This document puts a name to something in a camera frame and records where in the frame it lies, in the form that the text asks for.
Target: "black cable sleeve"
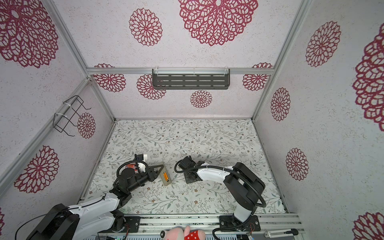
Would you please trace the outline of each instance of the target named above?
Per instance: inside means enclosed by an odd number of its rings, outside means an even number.
[[[146,167],[146,172],[148,171],[149,166],[148,166],[148,164],[147,164],[146,162],[144,162],[144,161],[140,161],[140,160],[132,160],[132,161],[125,162],[125,163],[123,163],[123,164],[120,165],[120,167],[119,167],[118,170],[116,171],[116,177],[119,176],[120,170],[121,170],[125,165],[131,164],[131,163],[134,163],[134,162],[139,162],[139,163],[144,164],[145,167]]]
[[[212,166],[212,165],[208,165],[208,166],[197,166],[197,167],[190,167],[186,170],[181,170],[181,171],[178,171],[176,169],[176,167],[179,165],[179,163],[181,162],[182,160],[178,161],[176,164],[175,164],[175,167],[174,167],[174,170],[176,173],[183,173],[183,172],[188,172],[188,171],[195,171],[195,170],[198,170],[198,169],[202,169],[202,168],[215,168],[215,169],[220,169],[220,170],[224,170],[226,172],[229,172],[229,173],[232,173],[234,174],[236,177],[238,177],[239,179],[241,179],[245,184],[247,184],[251,189],[252,191],[256,194],[256,196],[260,199],[260,201],[262,202],[261,204],[259,203],[256,203],[255,206],[256,207],[266,207],[266,202],[264,200],[264,198],[261,196],[261,194],[252,186],[252,184],[245,178],[243,177],[240,173],[236,172],[236,171],[233,171],[231,169],[228,169],[228,168],[225,168],[225,167],[219,167],[219,166]]]
[[[247,224],[247,223],[251,220],[251,218],[252,218],[252,215],[249,215],[249,217],[248,217],[243,223],[241,223],[241,224],[239,224],[239,225],[237,225],[237,226],[233,226],[233,227],[224,227],[224,228],[220,228],[220,227],[215,228],[215,229],[212,230],[212,235],[214,236],[214,238],[215,238],[216,240],[221,240],[220,238],[218,238],[218,237],[216,236],[215,232],[217,232],[217,231],[219,231],[219,230],[237,229],[237,228],[242,227],[242,226],[244,226],[245,224]]]

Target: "aluminum frame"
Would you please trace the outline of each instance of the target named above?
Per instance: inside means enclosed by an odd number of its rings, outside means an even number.
[[[53,3],[53,0],[41,0],[41,3],[43,4],[43,6],[47,10],[48,14],[50,15],[51,19],[53,20],[58,32],[60,33],[64,42],[66,43],[67,47],[69,48],[70,52],[72,53],[72,55],[73,55],[76,63],[78,64],[82,74],[86,78],[91,78],[91,80],[95,83],[93,76],[90,76],[88,74],[87,64],[86,64],[83,56],[81,55],[75,41],[73,40],[67,26],[65,25],[65,22],[64,22],[63,18],[61,17],[59,10],[57,9],[56,5]],[[111,108],[109,107],[107,101],[105,100],[104,96],[102,95],[99,87],[94,85],[94,84],[92,86],[95,90],[96,97],[100,101],[100,104],[104,108],[105,112],[107,113],[109,118],[111,118],[111,120],[114,121],[115,116],[114,116]]]
[[[83,81],[77,86],[77,88],[71,93],[68,97],[72,97],[74,95],[79,95],[83,89],[90,83],[88,79],[83,79]],[[73,104],[76,99],[73,98],[68,102],[69,104]],[[70,108],[67,104],[62,104],[60,108],[56,111],[56,113],[65,114],[65,112]],[[28,145],[21,151],[21,153],[17,156],[17,158],[11,163],[11,165],[5,170],[5,172],[0,176],[0,198],[3,197],[5,192],[8,190],[10,186],[12,186],[13,182],[17,179],[19,174],[25,168],[25,166],[29,163],[34,154],[41,147],[41,143],[48,136],[48,134],[53,129],[53,115],[48,119],[48,122],[40,129],[40,131],[35,135],[35,137],[28,143]],[[56,124],[61,120],[61,118],[56,118]]]
[[[269,163],[268,157],[267,157],[267,155],[266,155],[266,151],[265,151],[265,149],[264,149],[263,141],[261,140],[260,135],[259,135],[259,133],[258,133],[258,131],[257,131],[256,124],[255,124],[255,120],[252,120],[252,125],[253,125],[253,127],[254,127],[254,129],[255,129],[255,131],[256,131],[256,136],[257,136],[257,138],[259,139],[260,146],[261,146],[261,148],[262,148],[262,151],[263,151],[265,160],[266,160],[266,162],[267,162],[267,164],[268,164],[269,169],[271,170],[272,178],[273,178],[273,180],[274,180],[274,182],[275,182],[276,189],[277,189],[277,192],[278,192],[279,195],[280,195],[281,201],[283,202],[283,206],[284,206],[285,209],[288,211],[288,213],[291,213],[291,211],[290,211],[290,209],[289,209],[289,207],[288,207],[288,204],[286,204],[285,196],[284,196],[284,194],[281,192],[281,190],[280,190],[280,188],[279,188],[279,184],[278,184],[278,182],[277,182],[277,180],[276,180],[276,177],[275,177],[275,175],[273,174],[273,171],[272,171],[272,168],[271,168],[271,164]]]
[[[270,95],[270,91],[273,89],[275,80],[279,76],[281,69],[284,66],[284,63],[288,58],[288,54],[291,51],[293,44],[300,32],[300,29],[304,23],[304,19],[308,15],[309,9],[311,8],[312,1],[313,0],[301,1],[299,9],[291,25],[291,28],[284,41],[283,47],[281,48],[281,51],[279,53],[279,57],[277,58],[277,61],[274,65],[274,69],[276,69],[276,71],[269,77],[268,81],[266,82],[262,96],[260,97],[260,100],[257,103],[255,111],[253,112],[252,119],[257,119],[257,117],[260,115],[260,111],[264,106],[266,99]]]
[[[275,68],[87,68],[88,74],[152,74],[152,69],[156,74],[267,74],[271,75],[275,72]]]
[[[101,161],[101,159],[103,158],[103,153],[105,152],[105,150],[107,149],[107,146],[108,146],[108,142],[112,136],[112,133],[114,131],[116,127],[116,122],[112,122],[111,123],[111,126],[109,127],[109,130],[108,130],[108,133],[107,135],[105,136],[104,140],[103,140],[103,144],[97,154],[97,157],[96,157],[96,161],[93,163],[92,165],[92,168],[91,170],[89,171],[88,173],[88,176],[87,176],[87,181],[85,182],[84,186],[83,186],[83,190],[81,191],[81,195],[80,195],[80,198],[79,198],[79,201],[84,201],[85,200],[85,195],[89,189],[89,186],[91,185],[92,183],[92,180],[93,180],[93,177],[94,177],[94,174],[95,172],[97,171],[97,168],[99,166],[99,163]]]
[[[204,230],[206,234],[212,234],[212,230],[218,228],[219,216],[231,214],[128,214],[125,215],[141,217],[139,230],[130,235],[153,235],[159,234],[162,230],[174,227],[191,226],[191,229],[198,228]],[[260,223],[261,230],[254,234],[264,234],[267,231],[295,228],[299,233],[305,233],[301,220],[297,214],[256,214]],[[244,234],[247,232],[221,232],[216,234]],[[113,235],[125,235],[126,233],[113,233]]]

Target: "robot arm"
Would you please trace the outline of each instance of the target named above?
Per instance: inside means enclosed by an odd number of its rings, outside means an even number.
[[[265,184],[240,162],[231,167],[217,167],[203,161],[195,163],[191,156],[187,156],[175,165],[175,171],[184,172],[187,184],[202,180],[225,184],[237,202],[231,222],[226,224],[227,226],[244,223],[254,213],[256,206],[265,207],[265,201],[261,197]]]
[[[82,240],[107,229],[121,232],[124,229],[125,219],[124,214],[117,209],[132,198],[133,190],[144,186],[147,181],[153,182],[164,167],[163,165],[149,167],[143,161],[145,157],[146,155],[135,155],[135,160],[121,165],[117,170],[113,189],[105,196],[68,207],[63,204],[54,206],[27,240]],[[140,171],[141,167],[137,164],[139,162],[145,165],[145,173]],[[137,172],[132,168],[125,168],[120,173],[121,168],[130,163],[136,163]],[[239,227],[245,225],[257,206],[265,207],[265,201],[261,197],[265,188],[264,183],[240,162],[231,167],[217,167],[203,161],[195,163],[191,156],[187,156],[175,165],[175,172],[184,172],[187,184],[211,180],[226,185],[237,201],[234,214],[227,220],[220,220],[225,222],[222,225],[227,226],[227,229],[241,230]]]
[[[153,182],[164,167],[163,165],[149,167],[144,162],[145,158],[146,155],[135,154],[135,160],[121,165],[113,189],[103,197],[68,207],[63,204],[54,206],[27,240],[82,240],[110,228],[116,232],[123,230],[124,214],[117,209],[132,198],[133,190],[144,186],[147,181]],[[145,173],[140,171],[143,168],[139,167],[138,162],[146,166]],[[133,168],[125,168],[119,173],[122,167],[130,163],[136,163],[137,172]]]

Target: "black wire rack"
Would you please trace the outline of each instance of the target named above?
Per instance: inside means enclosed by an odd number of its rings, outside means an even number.
[[[68,103],[68,101],[70,101],[70,100],[73,99],[73,98],[75,98],[75,99],[73,100],[72,104]],[[72,107],[72,105],[73,105],[76,101],[78,101],[78,102],[80,103],[80,105],[77,107],[77,109],[74,109],[74,108]],[[69,123],[71,123],[74,127],[77,127],[77,125],[73,124],[73,122],[72,122],[72,118],[73,118],[73,116],[76,115],[76,114],[80,117],[80,115],[79,115],[78,112],[77,112],[77,111],[80,109],[80,107],[83,107],[85,110],[89,110],[89,109],[91,109],[91,108],[86,108],[86,107],[84,107],[83,103],[84,103],[84,101],[81,99],[81,97],[80,97],[79,95],[74,95],[73,97],[71,97],[71,98],[67,99],[66,101],[64,101],[63,104],[67,104],[67,105],[74,111],[74,113],[72,114],[72,116],[71,116],[70,118],[68,118],[68,117],[65,115],[65,113],[69,110],[69,108],[67,109],[67,111],[65,111],[64,114],[62,114],[62,113],[55,113],[55,114],[53,115],[53,123],[52,123],[53,127],[54,127],[57,131],[59,131],[59,132],[65,132],[68,136],[74,137],[75,135],[70,135],[70,134],[68,134],[67,131],[65,131],[65,128],[67,127],[67,125],[68,125]],[[59,118],[59,120],[55,123],[55,118],[56,118],[57,115],[60,115],[60,118]],[[60,126],[58,125],[58,123],[60,122],[60,120],[61,120],[62,117],[66,118],[66,119],[68,120],[68,122],[65,124],[65,126],[64,126],[63,128],[60,127]]]

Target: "floral tablecloth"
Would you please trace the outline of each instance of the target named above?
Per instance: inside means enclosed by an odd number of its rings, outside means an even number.
[[[266,186],[267,207],[257,213],[285,213],[251,120],[118,121],[86,200],[109,191],[117,168],[133,160],[135,153],[148,154],[149,165],[164,162],[173,182],[164,186],[158,178],[133,191],[132,199],[120,209],[126,214],[232,213],[236,201],[224,184],[186,184],[184,175],[174,172],[175,163],[188,155],[195,162],[217,166],[244,163]]]

